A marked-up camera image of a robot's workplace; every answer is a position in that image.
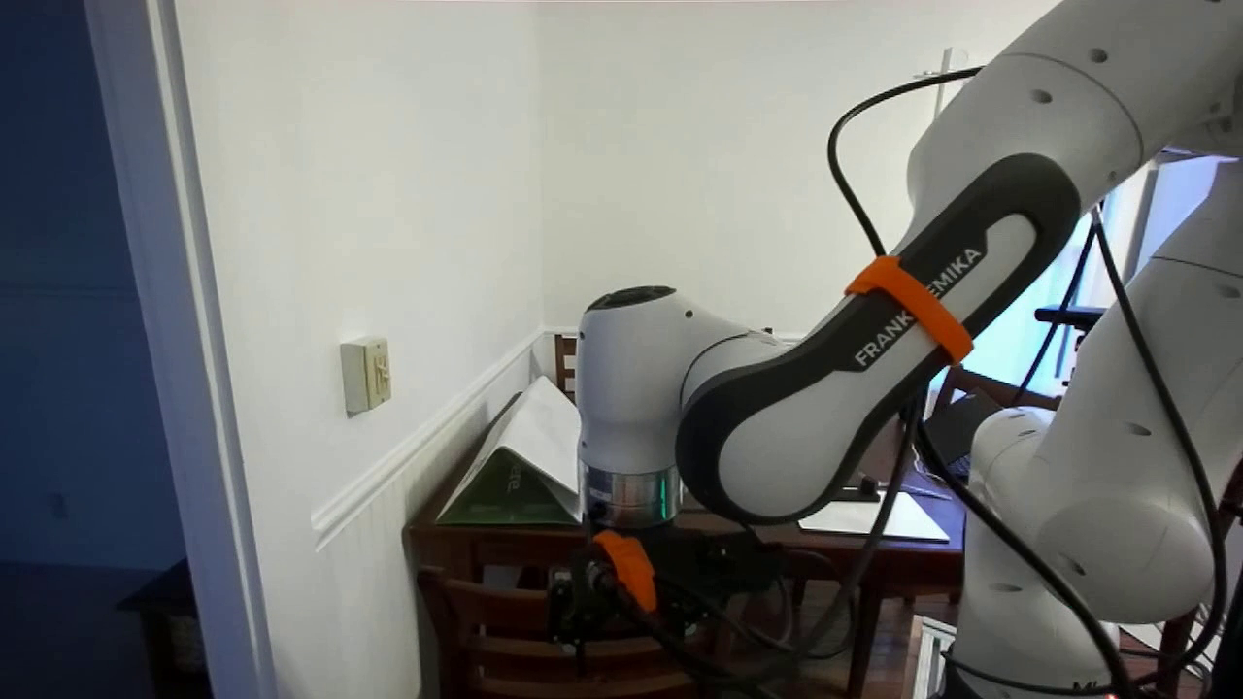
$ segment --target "black cable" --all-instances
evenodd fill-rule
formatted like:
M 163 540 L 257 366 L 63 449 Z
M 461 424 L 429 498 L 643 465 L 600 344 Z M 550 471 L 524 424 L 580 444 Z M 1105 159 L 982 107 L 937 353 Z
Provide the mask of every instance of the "black cable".
M 867 114 L 867 107 L 872 107 L 872 106 L 881 106 L 881 101 L 893 101 L 893 97 L 901 97 L 901 93 L 915 93 L 915 88 L 927 88 L 927 85 L 944 85 L 944 83 L 966 83 L 966 76 L 973 76 L 973 75 L 978 75 L 978 65 L 971 65 L 971 70 L 951 70 L 951 75 L 932 75 L 932 76 L 915 76 L 915 83 L 893 85 L 893 88 L 884 88 L 884 93 L 872 93 L 872 97 L 858 101 L 853 107 L 848 107 L 848 114 L 832 124 L 832 133 L 827 133 L 827 169 L 832 169 L 832 184 L 837 186 L 837 195 L 848 198 L 858 228 L 867 234 L 872 256 L 884 256 L 884 241 L 881 241 L 876 226 L 870 223 L 870 212 L 861 210 L 861 201 L 858 201 L 858 195 L 853 195 L 853 186 L 848 184 L 848 169 L 844 169 L 844 162 L 837 162 L 837 134 L 844 134 L 844 128 L 848 128 L 858 114 Z
M 1161 413 L 1166 413 L 1166 418 L 1170 418 L 1170 426 L 1174 426 L 1174 439 L 1177 439 L 1177 448 L 1180 448 L 1184 458 L 1188 458 L 1188 471 L 1192 471 L 1192 483 L 1197 483 L 1197 498 L 1201 498 L 1201 507 L 1204 507 L 1204 520 L 1209 520 L 1212 606 L 1209 606 L 1209 620 L 1201 624 L 1201 638 L 1197 638 L 1197 642 L 1180 654 L 1180 661 L 1177 661 L 1177 669 L 1184 669 L 1184 663 L 1201 661 L 1201 654 L 1212 643 L 1212 638 L 1215 638 L 1215 629 L 1219 629 L 1219 620 L 1224 620 L 1224 600 L 1227 600 L 1224 529 L 1219 529 L 1219 520 L 1215 520 L 1215 498 L 1212 498 L 1212 485 L 1209 485 L 1204 458 L 1201 458 L 1201 449 L 1197 449 L 1197 444 L 1192 444 L 1192 430 L 1188 430 L 1184 414 L 1177 413 L 1177 401 L 1174 401 L 1174 393 L 1170 393 L 1170 383 L 1166 383 L 1166 375 L 1161 375 L 1161 367 L 1156 367 L 1156 360 L 1153 360 L 1153 348 L 1148 348 L 1148 343 L 1146 343 L 1146 334 L 1140 334 L 1140 326 L 1139 326 L 1139 316 L 1135 316 L 1135 307 L 1129 307 L 1129 296 L 1125 296 L 1125 283 L 1122 283 L 1122 277 L 1120 277 L 1116 254 L 1111 254 L 1111 243 L 1105 243 L 1105 237 L 1104 237 L 1104 226 L 1094 226 L 1094 234 L 1099 234 L 1104 267 L 1105 267 L 1111 289 L 1116 289 L 1116 296 L 1120 296 L 1120 316 L 1122 316 L 1125 334 L 1129 334 L 1129 343 L 1135 343 L 1135 353 L 1139 353 L 1139 360 L 1140 360 L 1140 367 L 1146 367 L 1146 375 L 1148 375 L 1148 383 L 1153 383 L 1153 393 L 1156 393 L 1156 404 L 1161 404 Z
M 915 448 L 922 448 L 924 465 L 971 507 L 971 516 L 982 520 L 1024 567 L 1032 567 L 1032 576 L 1041 576 L 1041 584 L 1081 617 L 1082 633 L 1090 638 L 1090 643 L 1099 650 L 1099 656 L 1111 670 L 1111 689 L 1090 689 L 1090 690 L 1032 689 L 1032 683 L 1011 683 L 1011 678 L 1002 678 L 1002 683 L 1020 689 L 1020 690 L 1045 690 L 1045 696 L 1120 690 L 1120 699 L 1135 699 L 1135 683 L 1122 669 L 1122 656 L 1120 656 L 1116 642 L 1104 633 L 1104 624 L 1094 620 L 1094 612 L 1086 608 L 1086 600 L 1024 540 L 1016 540 L 1016 532 L 1007 529 L 958 479 L 947 472 L 947 465 L 932 449 L 927 430 L 915 430 Z
M 1082 272 L 1086 272 L 1086 256 L 1090 256 L 1090 241 L 1094 241 L 1094 237 L 1090 237 L 1090 228 L 1086 228 L 1086 241 L 1082 241 L 1081 256 L 1076 256 L 1076 267 L 1073 267 L 1073 283 L 1064 289 L 1057 312 L 1067 312 L 1073 300 L 1081 296 L 1081 283 L 1082 283 Z M 1051 322 L 1051 326 L 1045 329 L 1038 357 L 1028 360 L 1024 375 L 1016 379 L 1012 404 L 1020 404 L 1020 397 L 1028 397 L 1028 383 L 1038 379 L 1038 374 L 1041 374 L 1041 366 L 1045 366 L 1045 353 L 1047 353 L 1057 329 L 1059 329 L 1059 322 Z

